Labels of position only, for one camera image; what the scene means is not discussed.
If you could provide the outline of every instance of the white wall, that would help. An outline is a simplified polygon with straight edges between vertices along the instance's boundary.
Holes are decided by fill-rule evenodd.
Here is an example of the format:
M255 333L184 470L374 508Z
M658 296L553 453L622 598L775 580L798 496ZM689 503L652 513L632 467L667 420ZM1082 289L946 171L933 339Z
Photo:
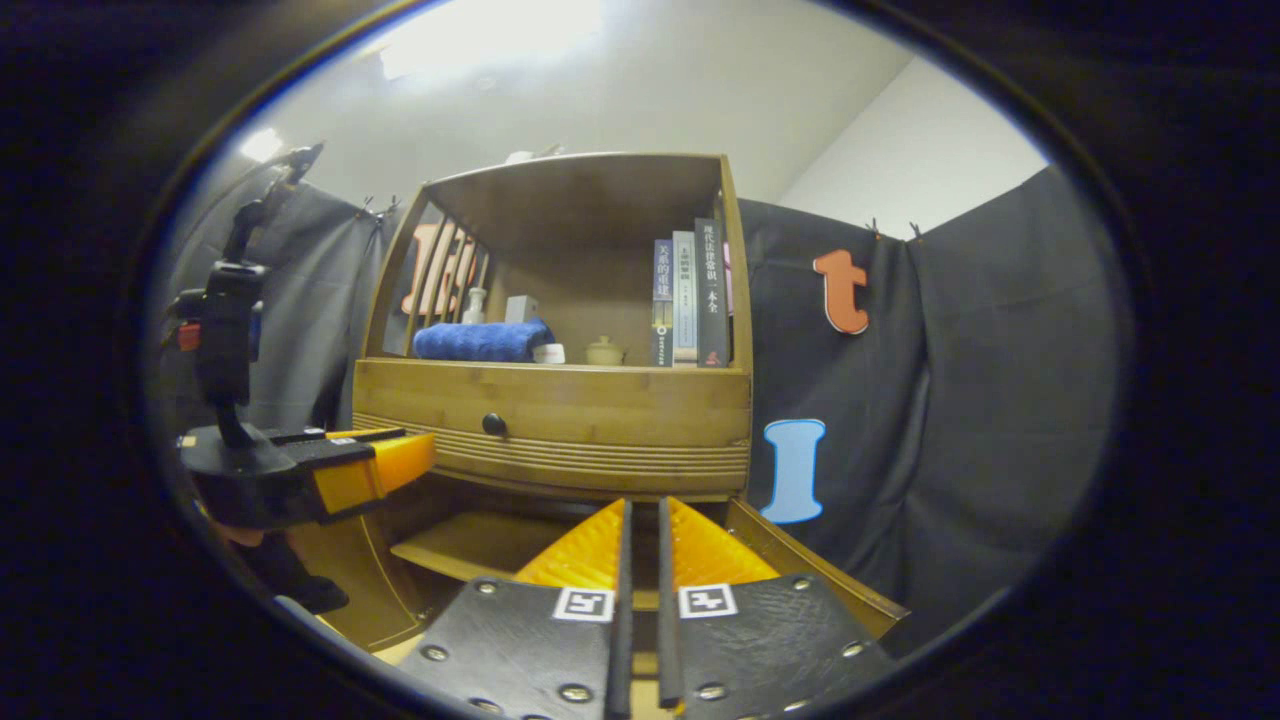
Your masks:
M1004 115L915 58L782 193L781 205L909 240L1016 187L1046 158Z

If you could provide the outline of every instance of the lower wooden shelf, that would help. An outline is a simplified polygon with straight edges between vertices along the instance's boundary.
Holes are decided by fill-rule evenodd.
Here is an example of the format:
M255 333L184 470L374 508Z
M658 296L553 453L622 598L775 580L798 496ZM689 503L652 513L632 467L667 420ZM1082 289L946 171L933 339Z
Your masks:
M390 547L392 555L463 582L481 575L509 580L576 523L503 512L458 512ZM636 610L657 611L658 589L637 588Z

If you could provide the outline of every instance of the wooden cabinet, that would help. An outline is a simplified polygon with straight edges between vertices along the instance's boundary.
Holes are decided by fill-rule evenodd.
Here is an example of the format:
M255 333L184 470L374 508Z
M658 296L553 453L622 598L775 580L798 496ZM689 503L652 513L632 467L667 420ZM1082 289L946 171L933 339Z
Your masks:
M419 233L419 273L403 352L385 350L401 302L394 278L430 208L443 219ZM727 368L654 368L650 360L653 243L716 217L730 247L733 310ZM444 363L411 357L410 342L439 302L457 318L449 275L456 238L483 247L486 320L507 299L532 295L564 346L566 365ZM436 433L436 471L563 496L727 498L748 478L751 437L751 318L746 255L728 160L716 155L577 155L465 173L422 186L397 231L375 297L365 357L356 364L355 427ZM585 365L585 347L611 336L621 366ZM481 420L497 415L506 433Z

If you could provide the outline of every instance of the dark gray fabric backdrop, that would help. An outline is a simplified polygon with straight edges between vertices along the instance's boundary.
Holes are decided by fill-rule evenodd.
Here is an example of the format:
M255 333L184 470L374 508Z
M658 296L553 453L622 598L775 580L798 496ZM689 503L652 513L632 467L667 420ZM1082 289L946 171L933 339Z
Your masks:
M204 286L247 183L175 247L169 297ZM773 492L776 420L819 419L823 512L785 529L913 614L884 638L919 648L1027 571L1098 465L1121 329L1103 283L1106 234L1050 168L913 242L741 201L755 338L748 497ZM305 184L250 260L271 268L244 416L347 428L351 369L396 229ZM859 336L823 313L813 260L846 249L868 273ZM398 286L408 291L406 265ZM399 347L404 316L388 342ZM189 355L169 352L178 429L211 421Z

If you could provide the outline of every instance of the white bottle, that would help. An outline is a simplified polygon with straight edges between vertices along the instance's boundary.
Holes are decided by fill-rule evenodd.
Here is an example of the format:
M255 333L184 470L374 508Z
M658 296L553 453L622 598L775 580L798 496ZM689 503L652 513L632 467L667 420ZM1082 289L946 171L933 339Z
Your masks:
M467 291L467 309L462 311L463 325L479 325L484 322L484 296L488 291L474 287Z

